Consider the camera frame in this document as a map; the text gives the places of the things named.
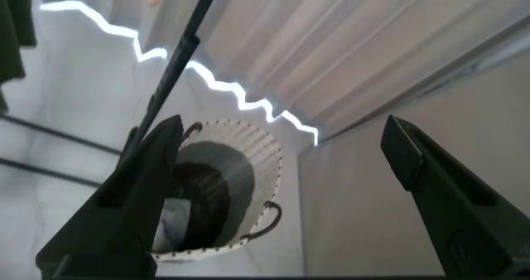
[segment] laundry basket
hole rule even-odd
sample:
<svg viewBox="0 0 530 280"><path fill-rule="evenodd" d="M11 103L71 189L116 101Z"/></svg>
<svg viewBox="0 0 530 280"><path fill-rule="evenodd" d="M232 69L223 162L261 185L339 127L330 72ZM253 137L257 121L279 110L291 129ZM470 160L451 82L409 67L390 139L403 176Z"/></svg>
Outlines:
<svg viewBox="0 0 530 280"><path fill-rule="evenodd" d="M231 198L226 221L208 248L153 253L155 260L189 261L225 253L267 234L279 223L282 208L274 200L281 176L282 152L269 132L231 119L195 123L183 136L176 167L191 163L213 167L211 173L219 171L221 180L226 181L224 186ZM197 176L193 182L205 177L215 176ZM276 210L274 220L266 227L259 227L271 208Z"/></svg>

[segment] metal rod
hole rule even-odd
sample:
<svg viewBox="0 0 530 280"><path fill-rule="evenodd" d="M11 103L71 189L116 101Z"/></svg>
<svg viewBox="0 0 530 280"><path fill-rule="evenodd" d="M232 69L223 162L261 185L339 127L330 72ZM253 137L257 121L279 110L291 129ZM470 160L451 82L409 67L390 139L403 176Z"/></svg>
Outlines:
<svg viewBox="0 0 530 280"><path fill-rule="evenodd" d="M169 63L167 64L166 70L162 75L157 90L151 97L151 101L147 106L147 113L143 117L138 130L134 133L131 142L128 144L128 149L123 151L122 158L125 158L131 151L138 147L143 137L151 127L155 117L158 115L162 105L166 101L167 96L181 76L186 64L195 52L195 49L200 43L199 38L195 34L213 1L214 0L199 0L197 2L197 6L191 14L191 18L186 25L181 39L179 40L179 44L173 52Z"/></svg>
<svg viewBox="0 0 530 280"><path fill-rule="evenodd" d="M37 124L34 124L34 123L30 123L30 122L27 122L25 120L21 120L19 118L14 118L14 117L11 117L11 116L8 116L8 115L0 115L0 119L3 119L3 120L5 120L6 122L9 122L9 123L17 124L19 126L30 128L30 129L35 130L37 132L46 133L46 134L51 135L51 136L55 136L55 137L58 137L58 138L63 138L65 140L70 140L71 142L77 142L78 144L82 144L82 145L87 146L87 147L92 147L92 148L95 148L95 149L99 149L100 151L108 152L108 153L111 153L111 154L114 154L114 155L118 155L118 156L122 154L121 151L119 151L119 150L117 150L115 148L105 147L104 145L101 145L99 143L91 142L91 141L88 141L88 140L83 139L83 138L78 138L76 136L72 136L72 135L69 135L69 134L66 134L66 133L63 133L63 132L59 132L59 131L50 129L50 128L42 127L40 125L37 125Z"/></svg>
<svg viewBox="0 0 530 280"><path fill-rule="evenodd" d="M42 174L44 176L52 176L52 177L60 178L60 179L65 180L65 181L71 181L71 182L73 182L75 184L78 184L78 185L89 186L89 187L93 187L93 188L99 188L99 186L101 186L101 184L98 183L97 181L90 181L90 180L86 180L86 179L81 178L81 177L71 176L71 175L67 175L65 173L61 173L61 172L58 172L58 171L51 171L51 170L48 170L48 169L45 169L45 168L34 167L34 166L31 166L31 165L28 165L28 164L25 164L25 163L11 161L11 160L7 160L7 159L1 158L1 157L0 157L0 165L4 165L4 166L7 166L7 167L20 169L20 170L23 170L23 171L39 173L39 174Z"/></svg>

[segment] basket handle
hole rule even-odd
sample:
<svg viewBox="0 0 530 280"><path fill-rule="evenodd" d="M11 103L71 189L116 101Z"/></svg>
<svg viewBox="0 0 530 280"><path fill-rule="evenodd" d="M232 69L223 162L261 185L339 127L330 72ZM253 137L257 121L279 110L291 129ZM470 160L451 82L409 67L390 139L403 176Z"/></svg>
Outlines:
<svg viewBox="0 0 530 280"><path fill-rule="evenodd" d="M182 135L182 141L184 142L188 137L191 135L193 131L200 132L202 130L202 123L194 123L192 124L185 132L184 135Z"/></svg>
<svg viewBox="0 0 530 280"><path fill-rule="evenodd" d="M273 230L276 227L276 225L278 225L278 223L280 223L280 219L282 218L282 207L280 207L280 205L277 204L276 202L273 202L270 200L267 200L265 202L265 207L276 209L277 214L276 214L276 217L274 218L274 221L269 226L265 227L264 229L259 230L257 233L246 234L242 236L241 239L248 239L249 241L253 239L257 239L261 236L264 236L265 234L268 234L271 230Z"/></svg>

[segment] green cloth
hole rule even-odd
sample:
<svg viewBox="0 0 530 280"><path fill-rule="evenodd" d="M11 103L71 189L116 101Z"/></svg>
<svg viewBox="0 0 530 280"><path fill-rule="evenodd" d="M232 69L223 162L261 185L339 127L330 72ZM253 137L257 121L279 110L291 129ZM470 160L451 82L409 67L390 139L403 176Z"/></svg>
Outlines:
<svg viewBox="0 0 530 280"><path fill-rule="evenodd" d="M0 84L26 76L21 46L36 46L31 0L0 0ZM5 111L7 106L0 93L0 113Z"/></svg>

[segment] white tile floor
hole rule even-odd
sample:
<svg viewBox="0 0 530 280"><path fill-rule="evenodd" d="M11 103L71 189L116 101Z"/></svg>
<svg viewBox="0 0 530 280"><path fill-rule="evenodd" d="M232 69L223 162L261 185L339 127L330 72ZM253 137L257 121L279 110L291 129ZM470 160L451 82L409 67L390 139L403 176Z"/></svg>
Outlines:
<svg viewBox="0 0 530 280"><path fill-rule="evenodd" d="M137 63L131 41L102 33L78 12L35 11L39 46L23 51L27 77L2 87L10 114L121 149L129 129L166 67L163 60ZM186 71L157 122L175 113L185 127L212 118L239 118L270 130L283 151L278 200L282 222L247 247L196 263L161 263L159 275L301 275L303 272L296 155L311 135L262 110L240 112L234 96L210 91ZM104 180L117 157L0 121L0 156ZM94 189L0 166L0 277L38 279L35 255Z"/></svg>

